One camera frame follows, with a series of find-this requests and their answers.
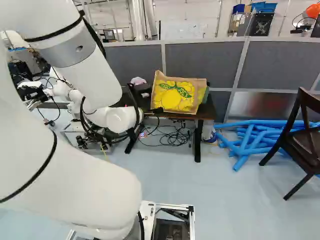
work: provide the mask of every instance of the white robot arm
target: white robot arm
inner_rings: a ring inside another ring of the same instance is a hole
[[[64,79],[64,77],[56,70],[51,68],[50,76],[56,79]],[[67,100],[73,102],[72,112],[74,114],[80,113],[80,105],[84,95],[79,89],[74,89],[65,82],[57,80],[52,89],[46,89],[46,94],[52,97],[65,97]],[[143,111],[139,108],[139,122],[143,119]],[[136,123],[136,111],[133,106],[129,107],[101,107],[93,109],[89,100],[83,103],[83,115],[92,123],[103,128],[108,128],[114,133],[120,134],[133,128]]]
[[[0,18],[0,28],[15,30],[40,51],[92,110],[121,98],[115,75],[71,0],[3,0]],[[136,176],[58,140],[37,121],[12,83],[2,42],[0,75],[0,208],[45,215],[102,240],[124,239],[142,200]]]

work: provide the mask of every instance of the dark wooden chair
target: dark wooden chair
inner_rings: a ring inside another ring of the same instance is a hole
[[[267,155],[259,162],[264,166],[278,151],[283,148],[292,159],[306,172],[306,176],[287,194],[288,200],[296,193],[313,175],[320,174],[320,126],[310,127],[307,107],[320,114],[320,99],[310,95],[300,87],[289,119],[278,140]],[[301,108],[304,129],[290,132]]]

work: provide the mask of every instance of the yellow bag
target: yellow bag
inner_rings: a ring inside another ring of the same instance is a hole
[[[155,72],[151,108],[162,107],[165,112],[197,114],[207,88],[205,78],[182,78],[165,76]]]

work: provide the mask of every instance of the dark wooden table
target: dark wooden table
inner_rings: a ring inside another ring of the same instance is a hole
[[[138,102],[138,105],[140,108],[145,110],[150,108],[150,101],[151,101],[150,98],[144,98],[144,100],[141,100]],[[193,132],[194,161],[196,163],[201,162],[201,136],[202,136],[203,126],[204,126],[204,120],[215,120],[217,118],[217,112],[211,97],[211,93],[209,93],[206,103],[202,103],[199,105],[198,111],[195,115],[163,112],[159,114],[154,114],[152,116],[163,117],[167,119],[197,121],[197,126]],[[131,152],[136,140],[138,139],[137,135],[135,137],[136,138],[132,138],[130,140],[130,143],[125,149],[125,153],[129,154]]]
[[[217,118],[217,112],[215,105],[212,101],[211,93],[209,93],[206,103],[200,104],[198,111],[195,115],[163,112],[157,114],[158,117],[164,117],[168,119],[181,119],[181,120],[196,120],[197,126],[193,132],[193,147],[194,147],[194,161],[196,163],[201,162],[201,136],[204,126],[204,120],[215,120]]]

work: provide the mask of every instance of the white pillar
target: white pillar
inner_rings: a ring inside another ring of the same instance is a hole
[[[132,0],[132,6],[136,32],[135,40],[143,41],[145,40],[143,2],[142,0]]]

